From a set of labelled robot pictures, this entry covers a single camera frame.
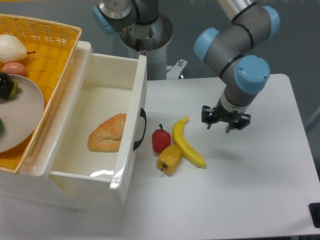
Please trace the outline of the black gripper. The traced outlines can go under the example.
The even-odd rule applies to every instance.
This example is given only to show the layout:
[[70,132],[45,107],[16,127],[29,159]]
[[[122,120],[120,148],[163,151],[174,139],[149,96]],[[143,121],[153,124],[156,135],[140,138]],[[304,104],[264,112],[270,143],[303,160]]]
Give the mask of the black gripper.
[[231,112],[227,111],[221,104],[216,107],[202,106],[201,122],[207,125],[209,130],[212,124],[218,122],[228,123],[225,132],[230,130],[242,130],[251,123],[251,115],[240,113],[238,109],[234,108]]

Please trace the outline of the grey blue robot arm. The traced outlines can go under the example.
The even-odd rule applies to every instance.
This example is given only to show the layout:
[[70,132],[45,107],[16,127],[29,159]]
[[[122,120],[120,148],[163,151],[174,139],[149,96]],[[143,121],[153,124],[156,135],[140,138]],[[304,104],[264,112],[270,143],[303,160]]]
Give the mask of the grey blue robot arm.
[[[201,121],[208,127],[218,122],[228,130],[241,130],[251,121],[248,106],[264,88],[270,67],[248,51],[273,36],[280,16],[270,6],[254,0],[221,0],[231,22],[225,31],[208,28],[195,40],[194,52],[225,83],[215,107],[204,106]],[[101,0],[92,14],[107,35],[118,34],[130,57],[145,55],[151,80],[167,77],[167,46],[173,37],[171,21],[159,11],[156,0]]]

